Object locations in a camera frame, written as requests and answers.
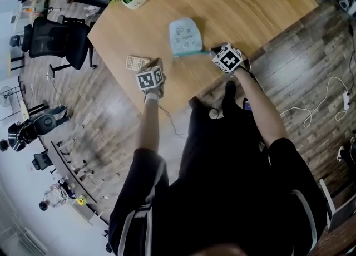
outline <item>white wrist strap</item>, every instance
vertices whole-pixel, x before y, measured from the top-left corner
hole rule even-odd
[[[158,101],[158,95],[155,93],[148,93],[146,95],[146,99],[145,99],[145,104],[147,103],[148,100],[155,100]]]

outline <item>person's right arm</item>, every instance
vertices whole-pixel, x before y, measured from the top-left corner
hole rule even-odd
[[[267,148],[280,138],[288,138],[283,121],[270,99],[245,70],[235,71],[247,99],[249,100],[254,120]]]

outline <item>wooden floor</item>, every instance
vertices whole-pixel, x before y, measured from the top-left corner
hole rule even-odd
[[[85,18],[82,4],[66,6],[65,0],[52,0],[51,6],[63,8],[60,13],[66,16]],[[60,13],[51,13],[50,19],[56,20]],[[292,106],[312,110],[325,97],[331,76],[341,78],[348,88],[351,87],[352,76],[348,66],[352,39],[347,28],[348,16],[334,1],[325,1],[251,57],[252,72],[280,112]],[[45,145],[50,140],[67,142],[74,137],[75,142],[62,151],[70,153],[69,158],[75,166],[86,160],[87,168],[94,171],[85,184],[98,199],[95,208],[103,210],[103,217],[108,219],[132,161],[140,113],[96,53],[94,60],[98,64],[95,70],[89,68],[86,61],[80,71],[67,68],[57,72],[54,85],[60,94],[46,79],[46,72],[49,63],[59,66],[65,64],[63,59],[28,58],[20,78],[28,89],[25,99],[29,106],[43,99],[51,107],[60,102],[67,105],[71,120],[44,136],[43,142]],[[356,73],[354,61],[352,70]],[[200,96],[219,107],[225,81],[226,77]],[[343,92],[342,84],[331,80],[328,98],[315,112],[308,128],[303,128],[307,112],[293,110],[283,115],[290,139],[316,181],[323,178],[330,191],[342,184],[347,176],[346,166],[336,161],[336,155],[339,146],[356,129],[356,103],[352,103],[344,119],[335,121],[335,114],[343,109]],[[238,86],[239,105],[243,97]],[[179,133],[187,133],[189,114],[188,105],[174,114],[174,124]],[[170,181],[177,178],[184,143],[185,139],[174,135],[170,124],[161,127],[160,154],[167,161]],[[325,231],[312,255],[336,255],[356,240],[355,228],[356,216],[333,233]]]

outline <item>person wearing black clothes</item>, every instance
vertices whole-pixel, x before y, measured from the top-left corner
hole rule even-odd
[[[11,147],[16,152],[21,151],[26,147],[27,144],[31,143],[33,140],[38,138],[38,134],[34,129],[34,121],[39,119],[43,115],[56,115],[60,114],[63,111],[66,111],[67,107],[63,104],[60,104],[58,107],[47,111],[44,114],[41,114],[36,117],[32,117],[23,123],[12,124],[7,131],[7,140],[0,141],[0,151],[4,152],[9,147]],[[70,118],[65,112],[64,116],[58,120],[56,120],[56,126],[62,125],[64,122],[68,121]]]
[[[224,118],[196,97],[179,177],[158,155],[158,89],[148,92],[139,141],[110,216],[116,255],[307,255],[326,207],[275,106],[243,68],[235,71],[252,115],[226,84]]]

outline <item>wooden table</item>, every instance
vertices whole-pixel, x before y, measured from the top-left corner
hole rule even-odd
[[[138,90],[135,72],[125,68],[126,57],[161,57],[167,80],[160,104],[173,114],[223,73],[208,55],[173,58],[172,21],[192,18],[206,50],[230,42],[250,55],[315,7],[315,0],[147,0],[132,11],[117,2],[105,9],[89,39],[141,112],[143,93]]]
[[[77,177],[77,175],[70,168],[68,162],[63,157],[59,148],[51,142],[50,148],[48,148],[47,153],[49,159],[52,161],[53,165],[56,167],[58,173],[64,178],[66,183],[75,184],[73,189],[76,196],[79,198],[80,195],[85,196],[87,202],[96,203],[95,198],[90,194],[90,192],[85,188],[83,182]]]

